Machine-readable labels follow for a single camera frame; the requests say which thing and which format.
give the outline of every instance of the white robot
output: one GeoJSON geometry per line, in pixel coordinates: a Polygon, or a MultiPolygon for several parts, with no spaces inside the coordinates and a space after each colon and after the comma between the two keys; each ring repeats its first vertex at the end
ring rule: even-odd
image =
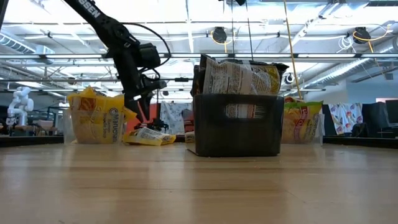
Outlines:
{"type": "Polygon", "coordinates": [[[27,124],[27,112],[33,111],[33,100],[28,97],[30,93],[29,87],[18,87],[14,92],[14,99],[7,110],[6,124],[12,126],[17,123],[16,118],[19,118],[18,125],[25,126],[27,124]]]}

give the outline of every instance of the yellow snack bag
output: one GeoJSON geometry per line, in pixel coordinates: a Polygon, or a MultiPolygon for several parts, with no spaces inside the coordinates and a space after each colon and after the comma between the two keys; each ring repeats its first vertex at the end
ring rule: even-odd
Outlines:
{"type": "Polygon", "coordinates": [[[149,146],[163,146],[172,144],[176,135],[164,134],[149,128],[140,128],[129,134],[125,134],[123,141],[129,144],[145,144],[149,146]]]}
{"type": "Polygon", "coordinates": [[[313,141],[322,103],[285,103],[282,144],[305,144],[313,141]]]}
{"type": "Polygon", "coordinates": [[[124,97],[98,96],[91,87],[68,96],[73,132],[81,144],[111,144],[121,140],[126,121],[137,114],[124,107],[124,97]]]}

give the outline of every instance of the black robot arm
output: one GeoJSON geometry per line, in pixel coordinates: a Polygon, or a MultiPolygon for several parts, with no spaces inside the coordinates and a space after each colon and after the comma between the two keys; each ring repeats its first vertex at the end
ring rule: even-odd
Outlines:
{"type": "Polygon", "coordinates": [[[98,9],[94,1],[64,1],[94,28],[99,39],[108,47],[106,57],[113,58],[118,70],[118,79],[124,90],[125,107],[136,112],[142,122],[139,103],[144,116],[149,119],[152,92],[166,87],[166,83],[159,78],[147,78],[140,73],[138,67],[149,70],[160,65],[156,47],[152,44],[141,44],[124,25],[98,9]]]}

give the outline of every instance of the wooden table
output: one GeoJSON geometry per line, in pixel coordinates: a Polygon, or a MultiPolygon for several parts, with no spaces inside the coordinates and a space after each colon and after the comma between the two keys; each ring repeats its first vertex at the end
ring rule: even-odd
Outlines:
{"type": "Polygon", "coordinates": [[[397,223],[398,151],[283,146],[202,158],[183,144],[0,149],[1,223],[397,223]]]}

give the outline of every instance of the patterned cloth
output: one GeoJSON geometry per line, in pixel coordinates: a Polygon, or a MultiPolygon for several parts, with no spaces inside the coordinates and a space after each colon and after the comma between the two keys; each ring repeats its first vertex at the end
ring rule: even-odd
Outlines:
{"type": "Polygon", "coordinates": [[[167,103],[162,102],[160,107],[160,119],[169,125],[167,134],[181,134],[184,135],[184,120],[181,112],[183,110],[190,110],[191,103],[167,103]]]}
{"type": "Polygon", "coordinates": [[[362,103],[338,103],[329,109],[337,135],[350,133],[355,124],[363,122],[362,103]]]}

